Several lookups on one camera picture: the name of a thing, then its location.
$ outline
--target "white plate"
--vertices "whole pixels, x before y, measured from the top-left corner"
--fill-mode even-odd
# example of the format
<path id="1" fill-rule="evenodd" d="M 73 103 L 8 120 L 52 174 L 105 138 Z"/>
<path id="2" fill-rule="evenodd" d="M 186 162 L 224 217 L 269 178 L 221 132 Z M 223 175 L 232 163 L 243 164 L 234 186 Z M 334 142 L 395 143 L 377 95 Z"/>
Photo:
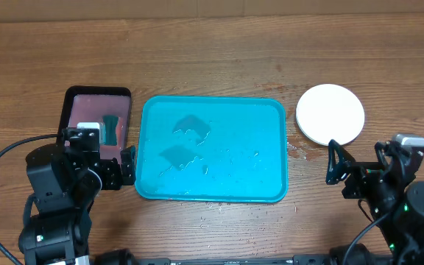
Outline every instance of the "white plate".
<path id="1" fill-rule="evenodd" d="M 354 140 L 364 126 L 364 108 L 358 97 L 341 85 L 317 85 L 307 90 L 297 103 L 297 124 L 312 141 L 328 145 Z"/>

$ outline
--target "blue tray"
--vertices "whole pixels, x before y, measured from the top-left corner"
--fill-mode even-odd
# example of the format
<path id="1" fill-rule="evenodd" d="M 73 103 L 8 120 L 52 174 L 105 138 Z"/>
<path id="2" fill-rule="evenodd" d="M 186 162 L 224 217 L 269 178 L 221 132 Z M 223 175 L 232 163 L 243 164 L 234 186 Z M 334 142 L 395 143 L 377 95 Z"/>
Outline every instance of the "blue tray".
<path id="1" fill-rule="evenodd" d="M 286 112 L 274 99 L 155 96 L 144 106 L 138 193 L 277 202 L 287 193 Z"/>

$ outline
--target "wood grain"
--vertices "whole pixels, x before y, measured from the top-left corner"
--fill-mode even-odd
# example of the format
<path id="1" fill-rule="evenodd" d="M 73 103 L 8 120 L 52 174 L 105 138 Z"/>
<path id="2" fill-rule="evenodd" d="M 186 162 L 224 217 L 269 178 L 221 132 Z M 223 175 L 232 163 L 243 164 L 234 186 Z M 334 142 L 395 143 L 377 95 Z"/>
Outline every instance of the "wood grain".
<path id="1" fill-rule="evenodd" d="M 142 107 L 154 95 L 274 98 L 287 110 L 288 140 L 297 147 L 289 150 L 281 202 L 147 201 L 133 187 L 105 191 L 91 212 L 91 252 L 128 247 L 140 258 L 174 259 L 324 253 L 349 243 L 367 220 L 356 201 L 342 198 L 342 185 L 324 183 L 326 148 L 295 127 L 297 100 L 322 83 L 343 85 L 363 103 L 366 124 L 347 147 L 357 160 L 375 160 L 374 143 L 394 133 L 424 136 L 424 13 L 0 24 L 0 150 L 55 132 L 72 85 L 129 88 L 134 145 Z M 24 158 L 48 142 L 0 160 L 0 240 L 18 258 L 31 192 Z M 376 229 L 362 242 L 387 253 Z M 8 263 L 0 253 L 0 264 Z"/>

